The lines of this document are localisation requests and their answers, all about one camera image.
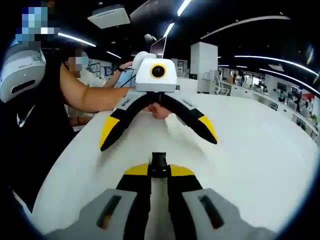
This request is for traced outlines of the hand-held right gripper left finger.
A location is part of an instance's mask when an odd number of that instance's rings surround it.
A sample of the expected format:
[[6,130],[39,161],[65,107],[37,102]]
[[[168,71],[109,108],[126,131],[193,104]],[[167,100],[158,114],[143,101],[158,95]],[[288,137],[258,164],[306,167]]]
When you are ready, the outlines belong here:
[[81,211],[81,240],[143,240],[151,209],[149,164],[126,170],[115,189],[108,188]]

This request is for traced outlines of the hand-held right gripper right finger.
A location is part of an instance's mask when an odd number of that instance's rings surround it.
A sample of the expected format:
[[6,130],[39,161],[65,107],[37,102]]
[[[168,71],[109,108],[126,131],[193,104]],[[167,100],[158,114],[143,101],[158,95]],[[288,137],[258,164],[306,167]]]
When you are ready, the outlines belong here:
[[177,240],[240,240],[239,210],[190,169],[167,166],[168,210]]

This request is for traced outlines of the person's left hand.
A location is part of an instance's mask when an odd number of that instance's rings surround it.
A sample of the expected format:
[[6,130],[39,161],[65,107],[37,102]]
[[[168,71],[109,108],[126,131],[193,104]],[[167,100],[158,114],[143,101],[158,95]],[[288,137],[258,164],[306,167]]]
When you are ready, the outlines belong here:
[[166,119],[170,114],[172,114],[171,111],[166,109],[165,107],[161,106],[159,103],[155,102],[152,103],[149,106],[149,110],[152,113],[152,115],[158,119],[158,120],[164,120]]

